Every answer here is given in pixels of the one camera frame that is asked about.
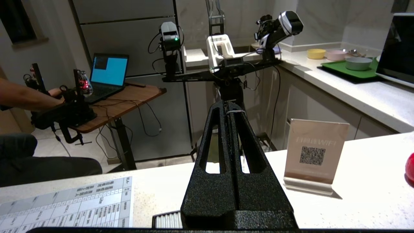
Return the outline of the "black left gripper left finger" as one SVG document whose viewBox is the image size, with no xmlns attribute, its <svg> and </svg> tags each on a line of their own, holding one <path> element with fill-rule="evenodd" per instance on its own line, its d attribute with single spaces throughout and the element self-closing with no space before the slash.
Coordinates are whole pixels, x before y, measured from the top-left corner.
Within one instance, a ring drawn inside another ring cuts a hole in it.
<svg viewBox="0 0 414 233">
<path fill-rule="evenodd" d="M 228 121 L 223 101 L 209 110 L 201 145 L 180 213 L 183 227 L 227 227 L 226 214 L 236 209 Z M 212 130 L 218 126 L 219 173 L 206 171 Z"/>
</svg>

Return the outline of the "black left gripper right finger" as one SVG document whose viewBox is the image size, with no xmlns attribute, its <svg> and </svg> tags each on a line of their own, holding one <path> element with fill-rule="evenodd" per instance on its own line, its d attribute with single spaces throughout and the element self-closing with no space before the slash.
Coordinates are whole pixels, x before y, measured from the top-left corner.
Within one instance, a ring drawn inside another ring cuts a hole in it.
<svg viewBox="0 0 414 233">
<path fill-rule="evenodd" d="M 226 116 L 230 145 L 235 147 L 231 164 L 237 208 L 245 211 L 293 213 L 294 210 L 252 130 L 246 112 L 237 104 L 228 102 Z"/>
</svg>

